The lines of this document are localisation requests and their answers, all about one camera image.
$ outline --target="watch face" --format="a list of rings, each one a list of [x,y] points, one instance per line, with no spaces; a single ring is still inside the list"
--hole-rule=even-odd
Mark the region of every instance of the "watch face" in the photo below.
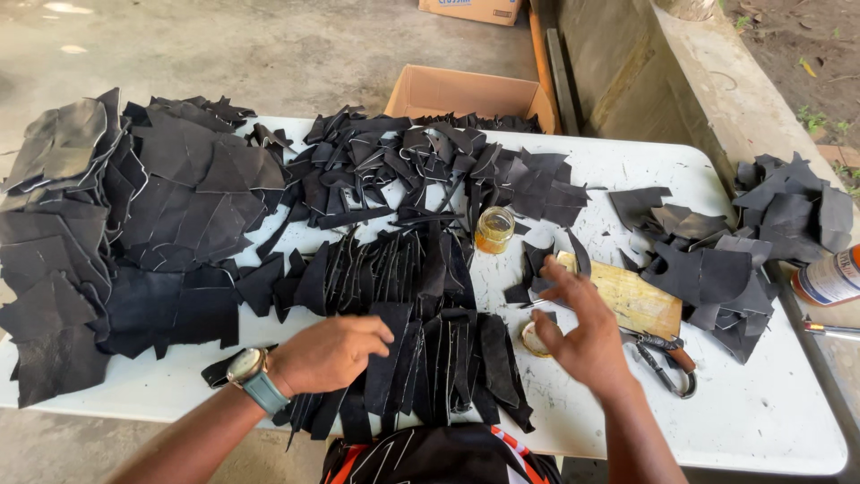
[[[260,362],[262,352],[256,348],[247,348],[227,367],[227,378],[231,382],[243,382],[252,376],[252,372]]]

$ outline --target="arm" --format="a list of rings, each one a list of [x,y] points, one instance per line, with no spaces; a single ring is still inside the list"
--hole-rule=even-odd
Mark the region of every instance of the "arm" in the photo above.
[[[609,482],[686,483],[648,408],[642,385],[624,359],[615,314],[587,277],[567,272],[553,256],[547,257],[541,276],[556,286],[540,297],[550,301],[564,299],[580,322],[563,335],[543,311],[532,312],[537,335],[552,356],[576,381],[590,388],[603,405]]]
[[[286,397],[344,388],[371,353],[388,356],[394,336],[379,317],[343,317],[304,329],[272,351],[268,376]],[[106,480],[108,484],[195,484],[266,416],[243,390],[227,385],[155,436]]]

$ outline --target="person's right hand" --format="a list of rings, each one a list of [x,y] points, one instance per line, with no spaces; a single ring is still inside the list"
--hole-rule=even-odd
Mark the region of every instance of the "person's right hand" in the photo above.
[[[394,335],[378,316],[328,318],[269,353],[268,375],[284,396],[348,387],[371,353],[388,356]]]
[[[635,379],[621,349],[615,314],[600,299],[588,277],[568,272],[554,256],[547,256],[541,277],[556,283],[540,293],[542,299],[564,300],[576,312],[580,325],[567,335],[547,315],[535,309],[537,335],[552,356],[578,382],[602,401],[625,392]]]

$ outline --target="white folding table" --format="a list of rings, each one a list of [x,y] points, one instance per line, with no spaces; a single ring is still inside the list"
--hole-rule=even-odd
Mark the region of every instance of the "white folding table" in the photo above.
[[[284,128],[301,151],[301,139],[310,131],[312,120],[260,117],[274,130]],[[250,126],[239,130],[245,134]],[[566,153],[573,166],[573,183],[609,190],[665,186],[673,196],[664,202],[690,207],[706,215],[725,214],[734,218],[729,200],[708,158],[689,146],[663,145],[589,138],[546,136],[541,134],[488,132],[488,141],[500,142],[505,148],[529,152]],[[582,241],[591,258],[623,267],[619,248],[637,262],[638,253],[650,248],[649,242],[625,229],[618,219],[606,191],[590,190],[592,200],[584,208],[574,234]],[[393,204],[402,197],[399,183],[385,189]],[[430,187],[427,205],[435,208],[442,199],[439,185]],[[462,187],[454,196],[458,212],[463,212]],[[286,217],[279,207],[266,218],[262,228],[249,234],[256,243],[266,240]],[[385,219],[362,226],[358,238],[362,243],[375,239],[376,233],[388,228]],[[480,311],[499,314],[508,323],[514,338],[517,363],[522,374],[529,404],[535,408],[531,422],[537,428],[524,434],[501,411],[501,428],[522,444],[537,452],[564,456],[606,458],[604,416],[587,388],[573,381],[552,359],[532,356],[519,342],[519,329],[529,319],[528,310],[506,306],[502,291],[522,277],[521,241],[546,247],[555,240],[556,250],[570,251],[565,232],[548,221],[524,220],[532,227],[526,236],[514,236],[508,250],[493,256],[477,252],[471,267],[477,306]],[[334,231],[309,229],[304,224],[290,225],[276,251],[315,251],[324,241],[341,237]],[[260,263],[256,245],[236,256],[242,265]],[[555,310],[563,330],[576,324],[575,315],[562,307],[547,304],[545,311]],[[284,324],[272,311],[257,318],[247,304],[240,307],[240,345],[252,346],[288,339],[300,329],[320,318],[303,307],[295,307]],[[689,400],[670,394],[655,373],[643,361],[633,358],[625,347],[633,374],[642,382],[648,403],[666,436],[678,462],[682,465],[799,475],[828,475],[839,472],[847,460],[845,439],[827,405],[820,386],[804,357],[785,312],[776,303],[768,331],[762,336],[746,365],[741,365],[709,334],[682,324],[679,335],[686,350],[698,365],[698,391]],[[95,388],[42,402],[31,408],[54,413],[92,415],[121,419],[170,422],[178,419],[212,395],[200,371],[207,365],[237,351],[237,347],[220,350],[218,342],[201,345],[170,346],[167,356],[155,360],[149,349],[135,360],[114,357],[107,367],[107,379]],[[17,384],[9,382],[17,351],[7,335],[0,343],[0,406],[17,406]],[[681,385],[679,375],[676,383]],[[374,431],[379,418],[371,416]],[[474,410],[459,420],[479,421]],[[401,417],[400,427],[415,425],[414,417]],[[340,421],[332,433],[340,433]]]

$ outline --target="person's left hand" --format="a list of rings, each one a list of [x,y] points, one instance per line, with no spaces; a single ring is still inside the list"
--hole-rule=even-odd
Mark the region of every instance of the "person's left hand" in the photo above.
[[[271,353],[268,375],[284,396],[348,387],[371,353],[388,356],[394,335],[378,316],[328,318],[303,329]]]

